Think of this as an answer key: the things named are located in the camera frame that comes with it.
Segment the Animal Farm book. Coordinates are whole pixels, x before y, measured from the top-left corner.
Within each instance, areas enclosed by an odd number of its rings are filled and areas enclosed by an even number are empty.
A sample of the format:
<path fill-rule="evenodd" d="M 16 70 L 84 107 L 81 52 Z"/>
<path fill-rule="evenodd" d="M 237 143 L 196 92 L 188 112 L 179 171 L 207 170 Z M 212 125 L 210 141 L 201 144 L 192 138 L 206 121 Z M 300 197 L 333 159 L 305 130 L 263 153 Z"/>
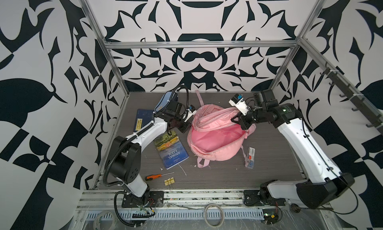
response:
<path fill-rule="evenodd" d="M 189 158 L 189 154 L 174 130 L 170 135 L 164 133 L 158 136 L 154 140 L 154 145 L 167 170 Z"/>

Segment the pink student backpack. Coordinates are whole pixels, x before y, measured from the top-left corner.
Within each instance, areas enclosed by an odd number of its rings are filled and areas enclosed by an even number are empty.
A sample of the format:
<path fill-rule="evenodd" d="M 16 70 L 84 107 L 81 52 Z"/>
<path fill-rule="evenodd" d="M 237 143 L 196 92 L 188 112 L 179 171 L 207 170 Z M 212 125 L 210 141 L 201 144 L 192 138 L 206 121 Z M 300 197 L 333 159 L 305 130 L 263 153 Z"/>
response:
<path fill-rule="evenodd" d="M 226 161 L 243 150 L 243 142 L 256 130 L 252 124 L 243 130 L 231 121 L 240 111 L 236 107 L 223 108 L 216 104 L 205 104 L 196 91 L 200 108 L 196 111 L 187 141 L 197 157 L 197 167 L 204 168 L 211 161 Z"/>

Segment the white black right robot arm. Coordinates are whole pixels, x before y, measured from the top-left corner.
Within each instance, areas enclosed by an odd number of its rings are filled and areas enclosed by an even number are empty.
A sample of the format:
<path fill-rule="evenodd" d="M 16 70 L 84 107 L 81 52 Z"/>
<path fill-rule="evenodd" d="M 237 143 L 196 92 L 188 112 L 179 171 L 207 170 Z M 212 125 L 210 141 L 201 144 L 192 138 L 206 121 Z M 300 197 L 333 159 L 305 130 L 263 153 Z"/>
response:
<path fill-rule="evenodd" d="M 317 209 L 351 189 L 354 177 L 343 173 L 324 153 L 294 105 L 279 104 L 270 89 L 255 93 L 253 98 L 254 106 L 248 105 L 241 94 L 230 99 L 229 104 L 239 111 L 232 122 L 243 130 L 249 130 L 256 123 L 271 123 L 291 146 L 306 177 L 303 181 L 271 180 L 261 184 L 258 192 L 261 203 L 286 199 Z"/>

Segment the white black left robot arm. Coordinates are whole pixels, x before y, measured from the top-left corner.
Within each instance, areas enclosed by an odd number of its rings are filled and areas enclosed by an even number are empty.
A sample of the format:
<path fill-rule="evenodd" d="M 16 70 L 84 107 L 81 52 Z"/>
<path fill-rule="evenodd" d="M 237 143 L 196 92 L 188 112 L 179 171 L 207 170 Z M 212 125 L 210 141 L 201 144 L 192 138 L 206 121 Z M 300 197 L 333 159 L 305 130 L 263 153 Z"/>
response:
<path fill-rule="evenodd" d="M 184 133 L 191 125 L 190 118 L 196 113 L 193 105 L 181 111 L 182 104 L 171 100 L 159 111 L 153 111 L 153 120 L 141 130 L 127 137 L 116 137 L 105 161 L 103 185 L 122 186 L 135 197 L 142 197 L 149 190 L 140 176 L 142 151 L 160 135 L 177 128 Z"/>

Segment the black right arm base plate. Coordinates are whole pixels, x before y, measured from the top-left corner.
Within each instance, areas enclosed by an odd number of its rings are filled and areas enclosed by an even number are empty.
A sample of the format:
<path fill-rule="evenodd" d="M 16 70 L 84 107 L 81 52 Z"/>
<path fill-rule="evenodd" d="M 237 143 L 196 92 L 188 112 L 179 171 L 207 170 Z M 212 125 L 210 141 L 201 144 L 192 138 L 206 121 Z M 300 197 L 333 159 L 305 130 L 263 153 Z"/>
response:
<path fill-rule="evenodd" d="M 243 203 L 248 207 L 254 206 L 285 206 L 285 199 L 266 197 L 260 190 L 244 190 Z"/>

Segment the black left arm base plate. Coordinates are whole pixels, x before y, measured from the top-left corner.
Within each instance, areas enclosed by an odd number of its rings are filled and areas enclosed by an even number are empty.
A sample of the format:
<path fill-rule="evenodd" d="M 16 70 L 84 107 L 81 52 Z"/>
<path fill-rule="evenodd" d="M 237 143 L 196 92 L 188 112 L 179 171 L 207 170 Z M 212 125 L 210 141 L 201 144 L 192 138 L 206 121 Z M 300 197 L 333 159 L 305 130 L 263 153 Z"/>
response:
<path fill-rule="evenodd" d="M 155 207 L 163 203 L 164 193 L 164 191 L 146 191 L 141 197 L 127 194 L 123 197 L 122 208 Z"/>

